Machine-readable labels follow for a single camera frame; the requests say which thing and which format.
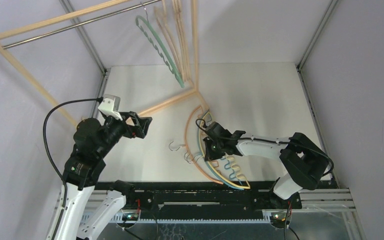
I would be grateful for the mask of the blue wire hanger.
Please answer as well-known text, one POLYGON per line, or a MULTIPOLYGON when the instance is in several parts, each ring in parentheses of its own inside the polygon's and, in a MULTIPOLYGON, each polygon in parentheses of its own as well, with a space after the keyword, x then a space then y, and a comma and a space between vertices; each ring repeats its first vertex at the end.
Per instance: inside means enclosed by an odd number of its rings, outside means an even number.
POLYGON ((201 106, 196 107, 191 112, 186 121, 183 135, 184 144, 182 147, 185 149, 183 155, 184 160, 188 164, 194 165, 201 174, 213 183, 224 185, 239 191, 249 190, 251 188, 250 183, 248 182, 247 177, 242 173, 241 167, 236 163, 235 157, 232 155, 225 155, 218 160, 204 160, 206 147, 204 146, 203 139, 207 135, 200 128, 196 130, 197 151, 191 151, 188 142, 188 133, 192 121, 196 119, 203 119, 199 124, 200 127, 204 127, 204 124, 213 122, 212 113, 209 110, 203 110, 201 106))

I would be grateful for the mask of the green wavy wire hanger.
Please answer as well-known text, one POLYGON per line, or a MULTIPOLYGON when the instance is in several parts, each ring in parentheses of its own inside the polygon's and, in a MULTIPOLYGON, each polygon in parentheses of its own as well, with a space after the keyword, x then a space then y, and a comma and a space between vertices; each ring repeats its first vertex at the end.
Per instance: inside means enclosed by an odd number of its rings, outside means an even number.
MULTIPOLYGON (((175 80, 178 82, 178 80, 176 79, 173 73, 173 68, 171 66, 174 63, 171 58, 171 51, 170 49, 167 49, 166 45, 163 43, 163 40, 160 38, 157 31, 152 27, 149 21, 149 15, 146 7, 143 9, 145 11, 145 17, 143 17, 142 15, 137 15, 135 17, 135 25, 143 33, 145 38, 152 45, 153 49, 157 52, 159 57, 163 60, 164 64, 168 67, 170 73, 174 76, 175 80)), ((181 88, 185 87, 185 81, 184 81, 184 84, 180 84, 179 82, 178 84, 180 85, 181 88)))

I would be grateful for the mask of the beige plastic hanger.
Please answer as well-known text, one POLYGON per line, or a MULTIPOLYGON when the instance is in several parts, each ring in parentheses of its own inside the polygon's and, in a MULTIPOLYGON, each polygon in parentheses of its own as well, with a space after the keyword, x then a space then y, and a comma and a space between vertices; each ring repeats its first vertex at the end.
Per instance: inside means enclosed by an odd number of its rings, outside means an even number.
POLYGON ((177 67, 177 70, 180 73, 180 76, 183 74, 183 66, 182 66, 182 60, 180 57, 180 50, 176 44, 174 35, 171 31, 171 28, 169 27, 168 23, 168 17, 167 14, 159 7, 154 7, 154 14, 155 14, 155 19, 157 21, 157 24, 161 30, 161 32, 164 35, 164 38, 168 44, 168 47, 171 51, 171 54, 173 56, 175 65, 177 67))
POLYGON ((192 73, 191 73, 191 63, 190 63, 190 52, 189 52, 189 43, 188 43, 188 36, 187 36, 187 29, 186 29, 186 22, 185 22, 185 13, 183 9, 182 1, 178 1, 178 10, 179 10, 179 18, 180 18, 180 25, 181 25, 181 32, 183 37, 183 43, 182 46, 184 48, 184 56, 186 57, 186 71, 188 76, 188 81, 192 82, 192 73))
POLYGON ((182 17, 182 6, 180 0, 173 0, 172 7, 174 12, 174 18, 176 20, 177 35, 179 39, 179 45, 181 49, 182 65, 183 65, 183 80, 189 81, 189 64, 188 64, 188 50, 185 42, 185 31, 182 17))
POLYGON ((162 0, 161 2, 162 2, 162 9, 160 8, 154 9, 155 19, 170 50, 171 59, 173 61, 173 64, 171 65, 173 69, 173 74, 175 75, 178 82, 182 85, 184 84, 185 73, 186 73, 183 65, 182 52, 178 48, 177 43, 175 41, 175 37, 169 26, 169 22, 168 22, 169 18, 168 18, 166 1, 162 0))

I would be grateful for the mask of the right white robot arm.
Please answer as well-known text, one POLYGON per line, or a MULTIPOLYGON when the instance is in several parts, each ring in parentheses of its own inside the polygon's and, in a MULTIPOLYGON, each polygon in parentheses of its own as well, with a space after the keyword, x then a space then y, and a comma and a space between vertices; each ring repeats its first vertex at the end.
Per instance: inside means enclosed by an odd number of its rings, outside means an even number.
POLYGON ((207 162, 235 155, 282 163, 286 174, 275 182, 269 194, 269 203, 275 208, 282 208, 300 190, 315 190, 321 179, 334 169, 333 160, 301 132, 291 137, 263 138, 244 130, 230 132, 218 122, 206 125, 202 118, 195 124, 206 134, 203 142, 207 162))

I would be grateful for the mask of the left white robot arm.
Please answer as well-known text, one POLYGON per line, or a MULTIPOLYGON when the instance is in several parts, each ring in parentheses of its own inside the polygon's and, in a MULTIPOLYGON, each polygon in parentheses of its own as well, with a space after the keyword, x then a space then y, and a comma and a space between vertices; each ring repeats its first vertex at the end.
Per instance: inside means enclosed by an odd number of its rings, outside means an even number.
POLYGON ((105 200, 92 216, 81 224, 87 202, 106 166, 104 158, 122 137, 144 139, 152 117, 139 117, 135 112, 120 112, 121 119, 106 116, 101 124, 96 118, 81 121, 73 135, 74 146, 62 173, 59 213, 48 230, 49 240, 94 240, 111 218, 122 208, 136 203, 134 185, 116 180, 105 200))

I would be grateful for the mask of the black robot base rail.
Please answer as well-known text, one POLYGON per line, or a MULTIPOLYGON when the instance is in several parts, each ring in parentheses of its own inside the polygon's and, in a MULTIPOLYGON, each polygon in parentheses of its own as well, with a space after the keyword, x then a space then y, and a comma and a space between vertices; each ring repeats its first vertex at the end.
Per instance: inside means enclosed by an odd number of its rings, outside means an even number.
POLYGON ((271 192, 273 181, 251 181, 237 190, 214 182, 134 182, 125 210, 140 209, 158 220, 256 220, 263 211, 300 210, 295 193, 282 200, 271 192))

